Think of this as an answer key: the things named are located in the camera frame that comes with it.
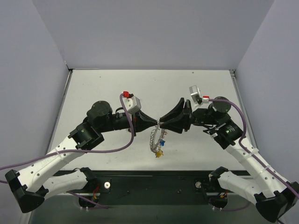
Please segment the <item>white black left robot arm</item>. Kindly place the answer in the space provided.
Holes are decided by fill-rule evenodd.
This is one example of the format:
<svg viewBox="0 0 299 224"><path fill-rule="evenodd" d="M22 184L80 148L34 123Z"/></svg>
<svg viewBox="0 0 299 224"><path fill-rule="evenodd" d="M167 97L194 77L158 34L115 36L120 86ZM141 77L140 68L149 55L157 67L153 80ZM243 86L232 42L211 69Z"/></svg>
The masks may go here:
<svg viewBox="0 0 299 224"><path fill-rule="evenodd" d="M136 97L120 96L123 113L113 113L107 101L95 102L86 117L69 135L45 156L24 163L19 171L8 166L5 174L22 213L38 208L50 197L72 190L90 192L100 185L90 168L80 168L70 174L54 176L61 168L84 154L110 154L128 148L136 133L155 126L157 121L141 111ZM104 141L103 133L130 129L131 137L125 146L110 150L95 150Z"/></svg>

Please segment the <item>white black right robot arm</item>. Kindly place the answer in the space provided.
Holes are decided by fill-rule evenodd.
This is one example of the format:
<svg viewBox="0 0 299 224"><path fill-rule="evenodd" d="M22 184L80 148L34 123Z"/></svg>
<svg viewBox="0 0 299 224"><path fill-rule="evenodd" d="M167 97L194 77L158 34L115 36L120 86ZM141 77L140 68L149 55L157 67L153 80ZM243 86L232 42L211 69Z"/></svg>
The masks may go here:
<svg viewBox="0 0 299 224"><path fill-rule="evenodd" d="M241 109L225 97L203 96L196 100L208 108L191 108L191 102L181 98L178 104L161 117L161 128L175 133L186 132L190 126L201 126L222 149L232 155L249 173L252 181L219 167L209 174L216 189L238 194L255 205L260 215L271 223L291 209L299 198L299 184L280 175L246 138L246 121Z"/></svg>

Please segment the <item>steel key organiser ring disc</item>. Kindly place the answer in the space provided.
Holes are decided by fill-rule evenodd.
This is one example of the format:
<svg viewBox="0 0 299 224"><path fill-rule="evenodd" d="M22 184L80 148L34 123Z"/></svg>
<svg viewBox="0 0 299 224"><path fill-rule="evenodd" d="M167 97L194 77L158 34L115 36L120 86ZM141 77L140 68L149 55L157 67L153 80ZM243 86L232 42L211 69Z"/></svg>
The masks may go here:
<svg viewBox="0 0 299 224"><path fill-rule="evenodd" d="M167 130L160 127L160 121L157 121L157 125L150 133L149 148L154 154L158 151L162 151L160 146L160 140L165 140Z"/></svg>

